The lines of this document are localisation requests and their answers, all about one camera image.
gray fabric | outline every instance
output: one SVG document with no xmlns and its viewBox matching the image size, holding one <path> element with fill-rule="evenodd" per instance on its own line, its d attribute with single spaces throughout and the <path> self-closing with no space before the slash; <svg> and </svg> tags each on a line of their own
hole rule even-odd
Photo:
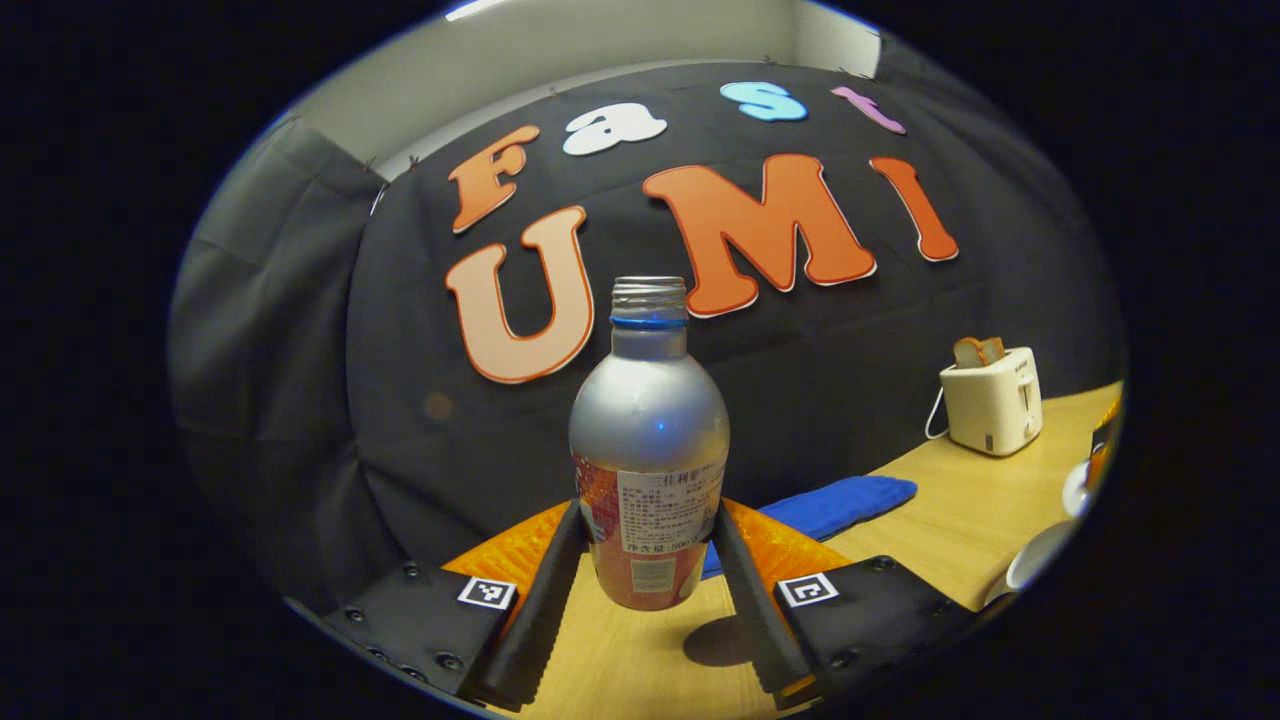
<svg viewBox="0 0 1280 720">
<path fill-rule="evenodd" d="M 356 459 L 351 268 L 381 181 L 297 120 L 262 137 L 195 231 L 169 322 L 192 470 L 282 593 L 316 612 L 402 553 Z"/>
</svg>

screw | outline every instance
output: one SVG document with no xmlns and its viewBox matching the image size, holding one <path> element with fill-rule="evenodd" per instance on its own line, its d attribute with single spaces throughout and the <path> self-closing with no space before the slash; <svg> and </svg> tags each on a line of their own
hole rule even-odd
<svg viewBox="0 0 1280 720">
<path fill-rule="evenodd" d="M 453 673 L 462 670 L 462 659 L 458 657 L 457 655 L 453 655 L 452 652 L 436 653 L 435 664 L 439 665 L 440 667 L 444 667 L 445 670 L 452 670 Z"/>
<path fill-rule="evenodd" d="M 858 651 L 854 648 L 842 650 L 831 657 L 831 666 L 836 670 L 852 665 L 858 660 Z"/>
</svg>

blue oven mitt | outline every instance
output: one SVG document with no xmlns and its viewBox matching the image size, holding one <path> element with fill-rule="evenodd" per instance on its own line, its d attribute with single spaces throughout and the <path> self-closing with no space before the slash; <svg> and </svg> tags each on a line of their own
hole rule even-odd
<svg viewBox="0 0 1280 720">
<path fill-rule="evenodd" d="M 827 487 L 765 505 L 760 512 L 805 536 L 824 541 L 854 523 L 887 512 L 915 496 L 915 483 L 879 475 L 855 475 Z M 707 547 L 703 579 L 721 574 L 716 544 Z"/>
</svg>

light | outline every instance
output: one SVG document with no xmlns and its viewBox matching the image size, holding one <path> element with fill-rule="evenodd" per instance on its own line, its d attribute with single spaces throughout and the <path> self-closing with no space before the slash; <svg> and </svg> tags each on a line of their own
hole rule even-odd
<svg viewBox="0 0 1280 720">
<path fill-rule="evenodd" d="M 494 6 L 494 5 L 497 5 L 498 3 L 502 3 L 502 1 L 503 0 L 475 0 L 475 3 L 467 3 L 466 5 L 458 8 L 457 10 L 453 10 L 452 13 L 445 14 L 444 19 L 447 19 L 447 20 L 449 20 L 452 23 L 453 20 L 456 20 L 458 18 L 465 18 L 467 15 L 474 15 L 474 14 L 479 13 L 480 10 L 484 10 L 485 8 L 492 8 L 492 6 Z"/>
</svg>

bottle label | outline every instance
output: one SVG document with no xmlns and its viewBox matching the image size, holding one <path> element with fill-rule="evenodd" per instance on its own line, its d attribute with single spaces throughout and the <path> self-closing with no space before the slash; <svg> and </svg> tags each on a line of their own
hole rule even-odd
<svg viewBox="0 0 1280 720">
<path fill-rule="evenodd" d="M 595 573 L 614 602 L 662 610 L 692 593 L 719 509 L 726 459 L 673 473 L 630 473 L 573 455 Z"/>
</svg>

